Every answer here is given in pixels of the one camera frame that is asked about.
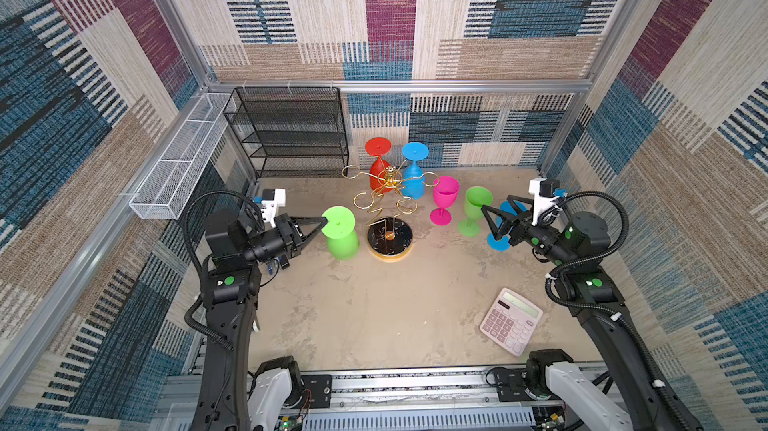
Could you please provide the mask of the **green plastic wine glass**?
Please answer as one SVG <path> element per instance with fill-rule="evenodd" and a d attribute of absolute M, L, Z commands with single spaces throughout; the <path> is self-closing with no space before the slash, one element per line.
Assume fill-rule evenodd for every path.
<path fill-rule="evenodd" d="M 340 261 L 353 258 L 360 248 L 353 212 L 344 206 L 333 206 L 322 216 L 327 219 L 322 233 L 326 236 L 328 251 Z"/>
<path fill-rule="evenodd" d="M 458 231 L 466 237 L 480 232 L 479 220 L 483 218 L 482 207 L 493 202 L 492 193 L 485 187 L 473 186 L 465 192 L 464 211 L 466 218 L 458 223 Z"/>

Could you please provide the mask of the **magenta plastic wine glass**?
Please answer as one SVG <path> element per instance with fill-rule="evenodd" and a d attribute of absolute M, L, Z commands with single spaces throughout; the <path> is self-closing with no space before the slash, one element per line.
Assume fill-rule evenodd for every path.
<path fill-rule="evenodd" d="M 459 182 L 450 176 L 442 176 L 437 185 L 433 188 L 433 201 L 436 206 L 430 213 L 430 220 L 434 225 L 447 226 L 452 215 L 449 208 L 457 200 L 460 191 Z"/>

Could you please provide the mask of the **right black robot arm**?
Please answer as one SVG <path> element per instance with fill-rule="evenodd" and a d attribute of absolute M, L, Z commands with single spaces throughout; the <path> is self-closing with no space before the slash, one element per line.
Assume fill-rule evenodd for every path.
<path fill-rule="evenodd" d="M 592 340 L 606 366 L 608 378 L 623 400 L 617 404 L 583 377 L 561 349 L 534 351 L 526 362 L 526 390 L 535 398 L 558 397 L 592 430 L 699 430 L 702 425 L 674 391 L 634 326 L 625 300 L 601 263 L 625 243 L 629 217 L 613 196 L 599 191 L 556 195 L 555 180 L 539 181 L 532 198 L 508 197 L 511 211 L 481 208 L 494 238 L 512 246 L 529 244 L 553 264 L 544 289 L 555 304 L 566 308 Z M 617 212 L 617 238 L 605 220 L 578 212 L 557 229 L 553 217 L 573 201 L 596 198 Z"/>

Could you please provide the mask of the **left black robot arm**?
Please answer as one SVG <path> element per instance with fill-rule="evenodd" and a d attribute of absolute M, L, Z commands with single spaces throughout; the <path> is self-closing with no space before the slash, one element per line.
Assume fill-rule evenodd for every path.
<path fill-rule="evenodd" d="M 281 270 L 327 225 L 319 217 L 280 214 L 265 225 L 260 205 L 232 192 L 245 209 L 218 210 L 203 221 L 210 255 L 194 258 L 200 291 L 185 313 L 186 324 L 206 338 L 194 430 L 272 430 L 281 412 L 305 395 L 291 356 L 248 369 L 250 335 L 257 321 L 261 270 Z"/>

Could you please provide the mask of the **red plastic wine glass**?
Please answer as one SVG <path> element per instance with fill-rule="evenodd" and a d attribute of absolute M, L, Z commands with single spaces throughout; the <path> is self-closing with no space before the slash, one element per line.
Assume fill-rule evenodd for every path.
<path fill-rule="evenodd" d="M 365 144 L 366 153 L 374 158 L 369 170 L 369 185 L 372 191 L 380 190 L 385 184 L 386 170 L 390 164 L 384 160 L 384 156 L 391 148 L 391 142 L 383 137 L 372 138 Z"/>

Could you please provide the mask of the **black mesh shelf rack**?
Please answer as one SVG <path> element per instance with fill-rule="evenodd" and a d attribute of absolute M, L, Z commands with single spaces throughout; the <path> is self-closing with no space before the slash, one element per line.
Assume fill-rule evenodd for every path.
<path fill-rule="evenodd" d="M 259 178 L 328 177 L 349 164 L 335 87 L 238 87 L 224 116 Z"/>

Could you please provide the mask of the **pink calculator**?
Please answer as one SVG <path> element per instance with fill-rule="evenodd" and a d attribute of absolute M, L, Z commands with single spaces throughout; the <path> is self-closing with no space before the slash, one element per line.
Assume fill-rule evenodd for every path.
<path fill-rule="evenodd" d="M 521 357 L 544 312 L 531 301 L 502 288 L 480 324 L 480 331 L 513 356 Z"/>

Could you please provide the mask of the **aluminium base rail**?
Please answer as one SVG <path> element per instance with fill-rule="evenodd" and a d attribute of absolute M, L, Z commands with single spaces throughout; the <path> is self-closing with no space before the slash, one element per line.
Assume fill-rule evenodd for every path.
<path fill-rule="evenodd" d="M 307 371 L 304 401 L 277 430 L 640 430 L 600 363 L 569 365 L 566 400 L 525 390 L 524 368 L 461 366 Z"/>

